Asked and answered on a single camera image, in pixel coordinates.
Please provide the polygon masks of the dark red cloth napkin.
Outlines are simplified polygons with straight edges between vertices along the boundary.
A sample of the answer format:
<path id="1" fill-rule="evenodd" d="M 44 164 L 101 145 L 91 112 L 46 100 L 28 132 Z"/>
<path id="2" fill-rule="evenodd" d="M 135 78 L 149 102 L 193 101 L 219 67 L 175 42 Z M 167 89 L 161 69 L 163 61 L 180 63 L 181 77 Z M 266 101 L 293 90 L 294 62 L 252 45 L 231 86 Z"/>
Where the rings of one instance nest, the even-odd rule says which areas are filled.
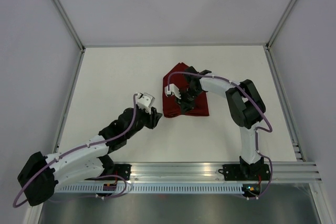
<path id="1" fill-rule="evenodd" d="M 180 106 L 175 102 L 175 97 L 167 97 L 165 95 L 164 88 L 167 86 L 168 77 L 171 73 L 177 71 L 185 71 L 189 66 L 183 62 L 177 63 L 171 70 L 163 77 L 163 91 L 162 91 L 162 103 L 163 103 L 163 114 L 166 118 L 174 118 L 182 115 Z M 189 84 L 186 78 L 182 74 L 175 74 L 170 78 L 170 84 L 175 84 L 180 91 L 185 91 Z M 207 96 L 205 92 L 202 92 L 195 99 L 195 108 L 185 115 L 188 116 L 209 116 L 209 109 L 207 103 Z"/>

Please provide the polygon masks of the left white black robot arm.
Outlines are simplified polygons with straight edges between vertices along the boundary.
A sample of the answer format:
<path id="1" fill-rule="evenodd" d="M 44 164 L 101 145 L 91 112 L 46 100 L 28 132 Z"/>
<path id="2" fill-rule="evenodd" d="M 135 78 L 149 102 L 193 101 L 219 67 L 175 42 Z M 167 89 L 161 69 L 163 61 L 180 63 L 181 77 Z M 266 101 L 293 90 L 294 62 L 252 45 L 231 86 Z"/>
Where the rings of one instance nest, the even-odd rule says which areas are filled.
<path id="1" fill-rule="evenodd" d="M 112 178 L 114 163 L 109 154 L 124 147 L 143 128 L 154 129 L 162 116 L 154 107 L 150 112 L 138 106 L 127 108 L 86 144 L 64 153 L 32 154 L 17 177 L 24 202 L 37 206 L 64 186 L 86 179 Z"/>

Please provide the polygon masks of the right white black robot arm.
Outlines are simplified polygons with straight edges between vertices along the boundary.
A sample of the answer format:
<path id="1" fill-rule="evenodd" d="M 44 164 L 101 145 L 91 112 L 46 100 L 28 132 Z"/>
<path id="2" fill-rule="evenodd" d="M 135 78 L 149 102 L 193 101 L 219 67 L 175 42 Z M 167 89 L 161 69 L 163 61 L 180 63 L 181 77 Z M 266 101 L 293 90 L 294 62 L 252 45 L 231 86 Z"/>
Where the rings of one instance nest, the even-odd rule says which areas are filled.
<path id="1" fill-rule="evenodd" d="M 254 83 L 246 79 L 235 83 L 226 78 L 214 75 L 209 70 L 198 72 L 194 67 L 188 67 L 180 72 L 186 79 L 188 86 L 180 90 L 169 83 L 165 88 L 166 95 L 175 96 L 175 102 L 182 114 L 187 114 L 196 108 L 196 99 L 206 92 L 217 94 L 227 100 L 229 112 L 234 123 L 239 126 L 242 143 L 238 166 L 224 166 L 228 171 L 226 180 L 255 180 L 260 175 L 267 178 L 268 166 L 265 158 L 258 150 L 258 130 L 262 129 L 260 122 L 265 121 L 272 130 L 265 117 L 266 106 Z"/>

